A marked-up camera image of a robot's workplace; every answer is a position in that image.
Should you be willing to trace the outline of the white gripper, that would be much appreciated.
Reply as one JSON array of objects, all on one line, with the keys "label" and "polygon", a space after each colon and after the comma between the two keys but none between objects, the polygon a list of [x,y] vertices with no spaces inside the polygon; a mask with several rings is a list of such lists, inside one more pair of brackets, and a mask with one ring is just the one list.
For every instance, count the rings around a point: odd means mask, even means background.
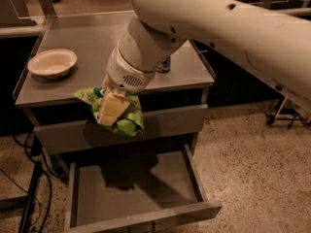
[{"label": "white gripper", "polygon": [[[122,57],[119,48],[115,47],[109,57],[102,86],[139,93],[146,88],[155,74],[155,72],[142,72],[129,65]],[[112,126],[129,105],[130,100],[124,95],[109,92],[101,101],[97,122],[104,126]]]}]

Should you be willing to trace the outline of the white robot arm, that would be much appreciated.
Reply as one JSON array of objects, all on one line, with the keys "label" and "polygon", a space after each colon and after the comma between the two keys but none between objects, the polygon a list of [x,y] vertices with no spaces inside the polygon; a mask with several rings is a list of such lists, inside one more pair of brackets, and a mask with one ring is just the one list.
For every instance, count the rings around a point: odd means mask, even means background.
[{"label": "white robot arm", "polygon": [[134,14],[103,87],[138,93],[186,40],[211,46],[305,111],[311,110],[311,21],[236,0],[130,0]]}]

